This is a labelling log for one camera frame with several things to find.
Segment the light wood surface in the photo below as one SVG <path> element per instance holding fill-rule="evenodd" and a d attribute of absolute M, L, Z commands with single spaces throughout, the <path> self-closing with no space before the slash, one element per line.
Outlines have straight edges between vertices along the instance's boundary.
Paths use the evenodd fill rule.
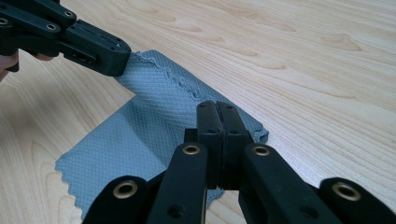
<path fill-rule="evenodd" d="M 129 43 L 156 49 L 270 131 L 308 183 L 341 176 L 396 211 L 396 3 L 63 1 Z M 80 223 L 54 163 L 133 94 L 62 57 L 21 54 L 0 83 L 0 223 Z M 244 223 L 237 192 L 206 223 Z"/>

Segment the microfiber cloth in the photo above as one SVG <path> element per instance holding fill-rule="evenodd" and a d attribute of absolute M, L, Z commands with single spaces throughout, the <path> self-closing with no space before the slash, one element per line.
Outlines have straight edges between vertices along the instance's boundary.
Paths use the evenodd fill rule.
<path fill-rule="evenodd" d="M 175 148 L 183 143 L 184 130 L 196 128 L 198 104 L 207 100 L 232 104 L 155 50 L 132 53 L 124 74 L 116 80 L 135 97 L 56 161 L 55 169 L 76 196 L 82 218 L 113 179 L 134 175 L 148 181 L 164 171 Z M 254 141 L 265 143 L 268 132 L 236 108 Z M 221 193 L 221 189 L 209 190 L 208 201 Z"/>

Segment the cloth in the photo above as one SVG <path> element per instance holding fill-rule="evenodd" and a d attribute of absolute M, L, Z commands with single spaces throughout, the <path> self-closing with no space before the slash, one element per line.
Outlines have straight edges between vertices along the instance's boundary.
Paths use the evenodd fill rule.
<path fill-rule="evenodd" d="M 133 53 L 116 80 L 135 97 L 56 161 L 55 169 L 76 196 L 84 218 L 97 195 L 123 175 L 150 180 L 166 169 L 184 129 L 196 127 L 196 106 L 203 101 L 231 102 L 160 52 Z M 238 109 L 255 142 L 268 132 Z M 209 190 L 211 202 L 221 189 Z"/>

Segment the wood grain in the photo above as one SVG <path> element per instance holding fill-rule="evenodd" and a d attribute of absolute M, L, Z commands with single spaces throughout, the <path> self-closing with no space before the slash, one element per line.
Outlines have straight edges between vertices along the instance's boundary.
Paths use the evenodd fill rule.
<path fill-rule="evenodd" d="M 308 183 L 341 176 L 396 211 L 394 1 L 64 1 L 156 49 L 262 122 Z M 133 94 L 58 57 L 21 53 L 0 83 L 0 223 L 80 223 L 55 161 Z M 206 223 L 244 223 L 237 192 Z"/>

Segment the cloth fold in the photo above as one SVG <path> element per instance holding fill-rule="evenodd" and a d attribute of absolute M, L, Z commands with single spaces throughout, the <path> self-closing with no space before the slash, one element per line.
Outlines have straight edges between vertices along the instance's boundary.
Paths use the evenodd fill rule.
<path fill-rule="evenodd" d="M 174 149 L 183 143 L 184 129 L 195 128 L 198 104 L 206 100 L 233 104 L 155 50 L 131 54 L 116 80 L 135 97 L 56 162 L 82 218 L 111 180 L 123 175 L 150 180 L 165 170 Z M 265 143 L 268 132 L 262 125 L 243 110 L 238 112 L 254 141 Z M 221 193 L 209 190 L 208 201 Z"/>

